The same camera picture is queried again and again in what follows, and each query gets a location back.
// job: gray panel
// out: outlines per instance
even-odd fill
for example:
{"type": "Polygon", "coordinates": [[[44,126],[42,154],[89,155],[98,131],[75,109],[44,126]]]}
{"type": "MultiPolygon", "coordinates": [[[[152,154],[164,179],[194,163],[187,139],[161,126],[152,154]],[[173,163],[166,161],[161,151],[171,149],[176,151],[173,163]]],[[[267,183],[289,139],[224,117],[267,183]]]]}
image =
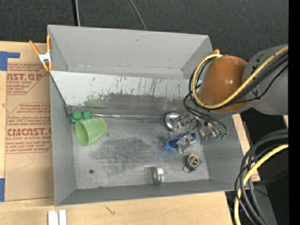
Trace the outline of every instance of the gray panel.
{"type": "Polygon", "coordinates": [[[96,108],[97,113],[165,115],[187,113],[182,100],[187,79],[144,78],[73,72],[51,72],[68,106],[96,108]]]}
{"type": "Polygon", "coordinates": [[[184,78],[189,79],[191,77],[191,74],[195,70],[195,68],[198,66],[198,64],[208,55],[211,55],[212,53],[212,47],[210,44],[210,39],[206,38],[202,46],[198,48],[198,50],[191,56],[191,58],[187,61],[187,63],[182,68],[184,78]]]}
{"type": "Polygon", "coordinates": [[[212,52],[210,42],[203,45],[207,35],[55,25],[48,32],[70,72],[184,78],[181,69],[197,50],[212,52]]]}
{"type": "Polygon", "coordinates": [[[66,117],[64,102],[50,76],[52,153],[54,172],[54,202],[60,203],[75,190],[70,118],[66,117]]]}
{"type": "Polygon", "coordinates": [[[56,44],[55,38],[51,33],[48,33],[51,36],[51,51],[52,51],[52,63],[53,63],[53,68],[58,71],[67,71],[67,65],[66,62],[64,61],[60,50],[56,44]]]}
{"type": "Polygon", "coordinates": [[[230,185],[214,180],[199,180],[156,185],[136,185],[124,187],[105,187],[98,189],[79,189],[67,197],[58,206],[77,203],[98,203],[115,200],[143,199],[187,195],[213,191],[225,191],[230,185]]]}
{"type": "Polygon", "coordinates": [[[219,141],[212,138],[203,140],[203,151],[210,178],[231,183],[231,189],[228,189],[233,190],[244,154],[232,116],[229,115],[221,121],[229,130],[227,137],[219,141]]]}

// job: cardboard sheet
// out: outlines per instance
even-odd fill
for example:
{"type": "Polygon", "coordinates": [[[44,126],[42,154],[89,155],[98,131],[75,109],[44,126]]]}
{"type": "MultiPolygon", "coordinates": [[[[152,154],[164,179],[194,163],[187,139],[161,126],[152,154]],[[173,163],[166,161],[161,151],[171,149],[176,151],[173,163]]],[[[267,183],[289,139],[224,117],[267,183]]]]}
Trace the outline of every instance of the cardboard sheet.
{"type": "MultiPolygon", "coordinates": [[[[52,197],[49,73],[28,43],[3,47],[21,53],[7,66],[4,199],[52,197]]],[[[44,53],[45,45],[38,49],[44,53]]]]}

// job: blue tape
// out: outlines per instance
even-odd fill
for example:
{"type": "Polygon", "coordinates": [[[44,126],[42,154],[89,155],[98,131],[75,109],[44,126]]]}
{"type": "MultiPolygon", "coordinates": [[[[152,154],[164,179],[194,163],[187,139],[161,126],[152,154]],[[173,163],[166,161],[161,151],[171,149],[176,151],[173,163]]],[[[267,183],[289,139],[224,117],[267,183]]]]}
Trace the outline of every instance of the blue tape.
{"type": "Polygon", "coordinates": [[[20,58],[19,52],[0,52],[0,71],[7,71],[8,58],[20,58]]]}
{"type": "Polygon", "coordinates": [[[4,202],[4,178],[0,178],[0,202],[4,202]]]}

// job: blue object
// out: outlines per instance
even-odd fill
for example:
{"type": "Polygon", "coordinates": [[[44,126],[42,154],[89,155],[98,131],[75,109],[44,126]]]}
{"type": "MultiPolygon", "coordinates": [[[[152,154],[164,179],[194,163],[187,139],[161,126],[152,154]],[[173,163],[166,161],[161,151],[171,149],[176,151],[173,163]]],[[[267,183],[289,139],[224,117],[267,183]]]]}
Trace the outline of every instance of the blue object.
{"type": "MultiPolygon", "coordinates": [[[[186,133],[183,133],[180,135],[180,137],[173,137],[167,140],[167,142],[165,143],[165,149],[166,150],[172,150],[172,151],[176,151],[177,150],[177,142],[180,140],[180,138],[182,138],[186,133]]],[[[195,139],[196,138],[196,133],[192,133],[191,134],[192,137],[195,139]]]]}
{"type": "Polygon", "coordinates": [[[167,142],[165,143],[165,149],[176,151],[177,147],[178,147],[178,145],[177,145],[178,141],[179,141],[179,138],[177,138],[177,137],[168,139],[167,142]]]}
{"type": "Polygon", "coordinates": [[[0,52],[0,71],[7,71],[8,58],[20,58],[19,52],[0,52]]]}
{"type": "Polygon", "coordinates": [[[0,178],[0,202],[4,202],[4,178],[0,178]]]}

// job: yellow cable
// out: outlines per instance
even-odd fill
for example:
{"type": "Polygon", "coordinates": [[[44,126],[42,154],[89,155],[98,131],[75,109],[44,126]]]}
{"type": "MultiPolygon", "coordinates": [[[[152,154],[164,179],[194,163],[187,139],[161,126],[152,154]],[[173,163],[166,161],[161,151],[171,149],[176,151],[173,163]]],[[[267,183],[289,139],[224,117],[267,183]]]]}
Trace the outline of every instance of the yellow cable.
{"type": "Polygon", "coordinates": [[[275,54],[273,54],[272,56],[270,56],[261,66],[259,66],[259,68],[257,70],[255,70],[255,72],[227,99],[225,99],[223,102],[221,103],[218,103],[218,104],[215,104],[215,105],[206,105],[205,103],[203,103],[199,97],[197,96],[196,94],[196,89],[195,89],[195,81],[196,81],[196,78],[197,78],[197,74],[198,74],[198,71],[200,69],[200,67],[203,65],[203,63],[205,61],[207,61],[208,59],[211,58],[211,55],[206,57],[205,59],[203,59],[198,67],[196,68],[195,72],[194,72],[194,76],[193,76],[193,80],[192,80],[192,92],[193,92],[193,96],[197,102],[197,104],[199,104],[200,106],[202,107],[205,107],[205,108],[208,108],[208,109],[214,109],[214,108],[218,108],[218,107],[221,107],[223,106],[224,104],[228,103],[229,101],[231,101],[233,98],[235,98],[254,78],[255,76],[265,67],[267,66],[267,64],[272,61],[276,56],[284,53],[285,51],[287,51],[289,49],[288,46],[280,49],[279,51],[277,51],[275,54]]]}
{"type": "MultiPolygon", "coordinates": [[[[283,149],[288,148],[288,144],[280,145],[270,152],[268,152],[266,155],[264,155],[261,159],[259,159],[255,165],[247,172],[246,176],[243,179],[244,185],[247,183],[248,179],[252,176],[252,174],[255,172],[257,168],[259,168],[265,161],[267,161],[270,157],[272,157],[274,154],[280,152],[283,149]]],[[[238,197],[241,196],[241,188],[238,190],[238,197]]],[[[241,225],[240,223],[240,217],[239,217],[239,200],[236,198],[234,201],[234,220],[236,225],[241,225]]]]}

